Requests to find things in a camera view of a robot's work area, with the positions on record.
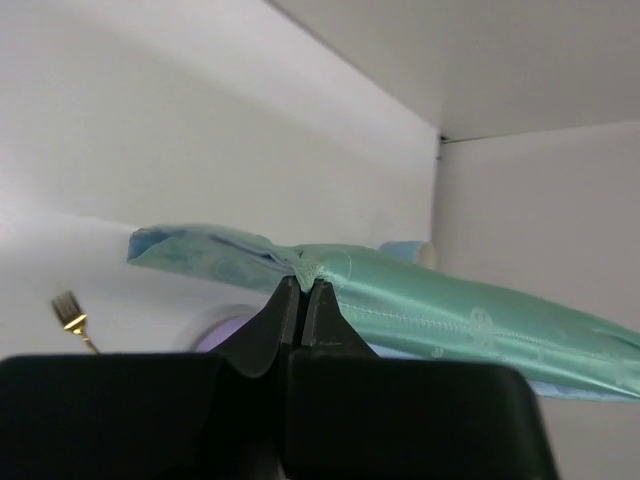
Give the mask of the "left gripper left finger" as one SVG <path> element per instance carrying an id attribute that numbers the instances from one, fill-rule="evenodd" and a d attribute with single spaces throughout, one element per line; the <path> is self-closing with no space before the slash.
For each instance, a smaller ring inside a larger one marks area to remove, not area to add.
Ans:
<path id="1" fill-rule="evenodd" d="M 283 331 L 296 322 L 299 301 L 297 280 L 285 277 L 266 305 L 217 346 L 217 354 L 246 378 L 264 376 L 278 356 Z"/>

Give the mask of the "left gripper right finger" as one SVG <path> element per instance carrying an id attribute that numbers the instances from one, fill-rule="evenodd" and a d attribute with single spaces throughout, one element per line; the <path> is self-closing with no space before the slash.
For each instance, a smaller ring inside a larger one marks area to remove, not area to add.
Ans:
<path id="1" fill-rule="evenodd" d="M 313 354 L 378 358 L 343 317 L 333 285 L 316 280 L 310 290 L 300 347 Z"/>

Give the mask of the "teal satin placemat cloth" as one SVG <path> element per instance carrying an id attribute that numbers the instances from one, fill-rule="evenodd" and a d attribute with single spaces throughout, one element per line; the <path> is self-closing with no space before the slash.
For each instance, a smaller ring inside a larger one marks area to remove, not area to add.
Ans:
<path id="1" fill-rule="evenodd" d="M 132 265 L 272 292 L 294 277 L 334 289 L 343 317 L 389 355 L 512 366 L 547 397 L 635 402 L 639 335 L 519 291 L 461 280 L 358 245 L 282 246 L 220 226 L 135 231 Z"/>

